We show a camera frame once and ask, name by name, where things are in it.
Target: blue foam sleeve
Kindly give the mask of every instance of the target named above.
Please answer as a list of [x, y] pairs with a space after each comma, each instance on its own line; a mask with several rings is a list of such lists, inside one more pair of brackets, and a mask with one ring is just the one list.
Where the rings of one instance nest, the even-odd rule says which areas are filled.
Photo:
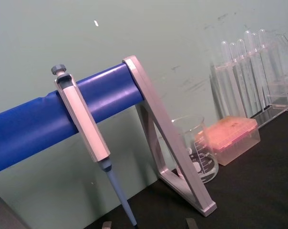
[[[124, 63], [77, 84], [96, 122], [143, 100]], [[0, 171], [77, 132], [57, 91], [0, 113]]]

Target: clear plastic box lid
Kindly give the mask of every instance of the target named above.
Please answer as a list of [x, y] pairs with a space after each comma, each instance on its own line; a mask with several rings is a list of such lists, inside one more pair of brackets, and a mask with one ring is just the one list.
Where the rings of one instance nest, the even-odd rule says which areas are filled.
[[257, 128], [255, 119], [227, 116], [208, 127], [206, 135], [213, 149], [223, 150], [244, 138], [255, 128]]

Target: black countertop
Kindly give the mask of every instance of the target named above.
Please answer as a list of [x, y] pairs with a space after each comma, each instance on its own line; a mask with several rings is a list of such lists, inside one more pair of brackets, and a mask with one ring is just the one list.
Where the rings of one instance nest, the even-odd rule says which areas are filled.
[[[217, 209], [201, 216], [163, 181], [129, 199], [139, 229], [184, 229], [194, 218], [199, 229], [288, 229], [288, 112], [259, 130], [261, 142], [225, 167], [206, 188]], [[132, 229], [122, 206], [86, 229]]]

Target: pipette tip box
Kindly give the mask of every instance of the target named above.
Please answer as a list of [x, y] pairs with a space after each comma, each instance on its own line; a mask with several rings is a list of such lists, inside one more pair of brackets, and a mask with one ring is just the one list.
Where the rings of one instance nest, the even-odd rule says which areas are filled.
[[260, 142], [255, 119], [227, 116], [206, 129], [218, 163], [226, 166]]

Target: metal bracket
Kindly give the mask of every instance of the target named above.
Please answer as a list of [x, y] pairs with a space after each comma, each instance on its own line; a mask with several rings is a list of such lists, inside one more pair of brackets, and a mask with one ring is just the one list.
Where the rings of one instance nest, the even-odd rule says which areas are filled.
[[198, 229], [196, 221], [193, 218], [186, 218], [186, 229]]
[[111, 229], [111, 221], [107, 221], [103, 223], [102, 229]]
[[29, 229], [22, 219], [0, 197], [0, 227], [2, 229]]
[[[216, 203], [211, 199], [195, 167], [185, 153], [185, 147], [172, 125], [153, 84], [135, 56], [130, 56], [124, 59], [123, 62], [128, 66], [136, 85], [144, 97], [144, 101], [137, 104], [136, 109], [160, 178], [202, 215], [210, 215], [217, 208]], [[167, 168], [154, 125], [159, 129], [169, 150], [181, 168], [185, 180], [182, 180]]]

